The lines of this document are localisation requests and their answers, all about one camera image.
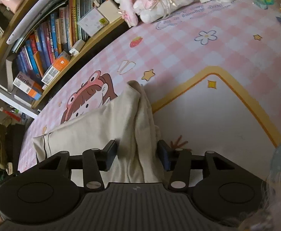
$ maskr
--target flower print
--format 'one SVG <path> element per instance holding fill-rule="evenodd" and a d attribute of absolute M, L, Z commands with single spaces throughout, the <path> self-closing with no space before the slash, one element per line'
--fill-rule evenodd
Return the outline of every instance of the flower print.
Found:
<path fill-rule="evenodd" d="M 217 39 L 217 36 L 215 36 L 215 34 L 215 30 L 210 30 L 209 32 L 200 31 L 199 36 L 197 36 L 194 40 L 200 41 L 202 45 L 207 45 L 209 43 L 209 40 L 215 41 Z"/>

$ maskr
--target box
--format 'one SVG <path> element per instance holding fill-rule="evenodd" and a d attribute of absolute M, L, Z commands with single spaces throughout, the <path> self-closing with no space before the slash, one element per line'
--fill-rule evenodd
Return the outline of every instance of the box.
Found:
<path fill-rule="evenodd" d="M 38 100 L 42 95 L 41 86 L 22 72 L 19 72 L 17 77 L 14 79 L 13 85 L 24 91 L 35 100 Z"/>
<path fill-rule="evenodd" d="M 48 68 L 42 77 L 42 82 L 49 85 L 55 77 L 63 70 L 69 63 L 71 56 L 67 52 L 63 51 L 59 57 L 54 61 L 53 65 Z"/>
<path fill-rule="evenodd" d="M 109 23 L 113 23 L 121 17 L 121 15 L 118 13 L 118 6 L 114 3 L 113 0 L 107 0 L 102 3 L 98 7 L 98 11 L 100 11 L 100 13 L 105 16 Z"/>
<path fill-rule="evenodd" d="M 108 24 L 108 20 L 98 11 L 93 8 L 82 17 L 77 23 L 89 36 L 93 36 L 101 28 Z"/>

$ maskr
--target yellow border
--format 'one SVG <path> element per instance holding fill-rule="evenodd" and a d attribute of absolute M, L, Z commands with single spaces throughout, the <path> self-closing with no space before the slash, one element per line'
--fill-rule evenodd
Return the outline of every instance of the yellow border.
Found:
<path fill-rule="evenodd" d="M 257 119 L 273 145 L 278 147 L 278 145 L 281 143 L 281 134 L 276 126 L 270 121 L 268 114 L 263 110 L 260 104 L 248 94 L 246 89 L 237 82 L 237 80 L 235 80 L 227 71 L 219 66 L 205 67 L 194 77 L 178 85 L 165 97 L 152 104 L 152 112 L 155 113 L 161 108 L 165 107 L 167 104 L 212 74 L 218 76 L 224 83 L 227 84 L 227 86 L 236 94 L 246 108 L 248 108 L 252 115 Z"/>

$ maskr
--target pink checkered bed sheet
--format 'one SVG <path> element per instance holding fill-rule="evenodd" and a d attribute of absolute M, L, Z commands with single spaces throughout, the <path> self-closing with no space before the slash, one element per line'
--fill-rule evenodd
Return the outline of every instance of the pink checkered bed sheet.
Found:
<path fill-rule="evenodd" d="M 111 76 L 117 95 L 127 81 L 136 80 L 154 103 L 206 66 L 218 65 L 259 102 L 281 132 L 278 15 L 277 5 L 262 10 L 252 0 L 212 1 L 191 4 L 163 21 L 131 28 L 90 60 L 33 121 L 24 137 L 18 169 L 23 172 L 36 164 L 32 138 L 60 125 L 70 96 L 97 70 Z M 151 71 L 148 81 L 146 71 Z"/>

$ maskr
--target frog hat print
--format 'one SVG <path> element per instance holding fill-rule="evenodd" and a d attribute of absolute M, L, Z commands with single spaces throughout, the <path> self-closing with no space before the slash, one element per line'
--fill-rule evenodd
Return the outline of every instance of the frog hat print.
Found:
<path fill-rule="evenodd" d="M 101 75 L 101 71 L 97 70 L 70 96 L 61 123 L 98 108 L 116 97 L 111 76 Z"/>

